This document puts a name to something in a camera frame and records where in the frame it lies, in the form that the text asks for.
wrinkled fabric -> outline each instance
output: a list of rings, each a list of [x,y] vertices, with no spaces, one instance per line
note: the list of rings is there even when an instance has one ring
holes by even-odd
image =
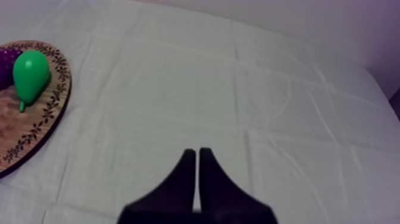
[[[280,223],[400,220],[400,124],[349,61],[225,18],[126,0],[6,0],[0,27],[0,43],[62,50],[73,77],[49,141],[0,180],[1,223],[115,223],[199,147]]]

round wooden board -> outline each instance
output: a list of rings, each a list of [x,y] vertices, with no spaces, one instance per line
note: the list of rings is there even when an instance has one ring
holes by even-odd
[[[60,121],[71,92],[71,71],[65,56],[56,47],[39,41],[17,41],[0,46],[45,54],[51,82],[37,99],[19,112],[14,86],[0,91],[0,178],[29,159],[48,139]]]

plastic pear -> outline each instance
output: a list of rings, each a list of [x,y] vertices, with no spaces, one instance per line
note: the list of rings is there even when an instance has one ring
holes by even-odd
[[[12,76],[21,101],[20,112],[23,112],[26,104],[31,104],[39,98],[50,78],[46,56],[39,51],[22,53],[14,63]]]

purple grapes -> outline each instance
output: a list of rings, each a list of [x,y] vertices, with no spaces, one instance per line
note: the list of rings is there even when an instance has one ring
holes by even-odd
[[[14,63],[22,53],[21,50],[14,48],[6,48],[0,51],[0,91],[14,84]]]

decorative leaf border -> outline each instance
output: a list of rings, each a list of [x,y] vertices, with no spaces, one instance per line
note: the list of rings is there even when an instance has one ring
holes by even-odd
[[[58,73],[58,79],[61,84],[57,84],[56,90],[52,91],[52,96],[50,101],[46,103],[46,108],[43,108],[42,120],[39,123],[32,124],[32,129],[30,129],[30,134],[22,135],[13,148],[7,150],[7,153],[3,158],[0,158],[0,164],[3,161],[10,163],[15,158],[18,158],[19,153],[24,150],[24,147],[30,145],[31,142],[37,141],[37,134],[41,133],[42,125],[47,124],[50,119],[54,119],[55,116],[52,114],[54,108],[60,103],[60,94],[67,90],[67,80],[71,79],[71,71],[68,69],[67,60],[60,53],[59,49],[54,49],[52,46],[48,46],[43,42],[27,41],[23,43],[12,43],[8,46],[0,46],[0,51],[5,49],[20,49],[26,51],[28,49],[34,49],[40,51],[47,57],[52,58],[52,62],[56,64],[55,70]]]

